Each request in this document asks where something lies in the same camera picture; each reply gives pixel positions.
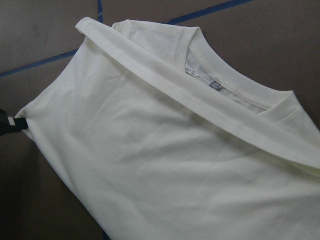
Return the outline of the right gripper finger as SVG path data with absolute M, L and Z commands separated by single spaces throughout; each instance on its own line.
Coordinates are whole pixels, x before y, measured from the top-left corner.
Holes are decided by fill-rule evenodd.
M 24 117 L 14 118 L 8 116 L 3 109 L 0 110 L 0 135 L 17 133 L 28 129 L 27 120 Z

